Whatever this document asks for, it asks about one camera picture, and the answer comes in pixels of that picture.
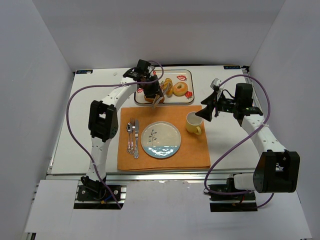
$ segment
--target silver cutlery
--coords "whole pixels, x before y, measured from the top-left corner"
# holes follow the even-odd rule
[[[135,148],[134,148],[133,157],[137,159],[139,157],[139,151],[138,151],[139,121],[138,119],[134,120],[134,135],[135,135]]]
[[[132,138],[131,138],[131,146],[130,146],[130,154],[133,155],[134,154],[134,133],[135,133],[135,119],[132,117],[130,119],[130,123],[132,125]]]
[[[128,132],[128,147],[126,149],[126,152],[127,153],[130,153],[130,150],[131,150],[131,145],[130,145],[130,135],[131,133],[133,132],[133,128],[132,128],[132,124],[131,122],[129,122],[127,125],[126,125],[126,131]]]

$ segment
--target white wall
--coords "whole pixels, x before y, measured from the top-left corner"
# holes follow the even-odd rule
[[[0,238],[20,240],[72,72],[31,0],[0,3]]]
[[[286,0],[250,68],[270,96],[272,131],[301,157],[297,192],[316,240],[320,240],[319,44],[320,1]]]
[[[33,0],[72,70],[250,65],[284,0]]]

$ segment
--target fork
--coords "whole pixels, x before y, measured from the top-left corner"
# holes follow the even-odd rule
[[[130,148],[130,135],[131,135],[131,133],[132,133],[132,125],[131,125],[131,123],[129,122],[127,125],[126,125],[126,131],[127,131],[127,133],[128,133],[128,147],[126,148],[126,152],[127,153],[130,153],[130,150],[131,150],[131,148]]]
[[[134,154],[134,132],[136,128],[135,119],[133,117],[130,118],[130,123],[132,125],[132,138],[131,138],[131,147],[130,147],[130,154]]]

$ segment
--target orange placemat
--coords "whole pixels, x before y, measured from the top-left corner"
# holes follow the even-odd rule
[[[117,168],[125,171],[165,170],[165,169],[206,169],[210,167],[210,156],[204,123],[201,135],[189,133],[186,128],[186,117],[190,112],[201,110],[201,106],[159,106],[124,107],[121,109],[120,136],[118,145]],[[127,124],[130,118],[139,120],[139,158],[127,153]],[[149,156],[141,146],[141,133],[154,122],[169,122],[181,134],[180,149],[171,157],[157,159]]]

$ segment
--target donut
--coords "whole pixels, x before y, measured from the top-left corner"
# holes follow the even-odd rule
[[[173,86],[173,94],[180,97],[186,94],[188,85],[185,82],[178,82]]]
[[[174,88],[173,88],[172,80],[171,80],[170,78],[167,78],[167,79],[164,81],[163,89],[165,90],[168,85],[169,85],[169,90],[166,92],[166,95],[167,95],[168,97],[171,97],[172,93],[174,92]]]

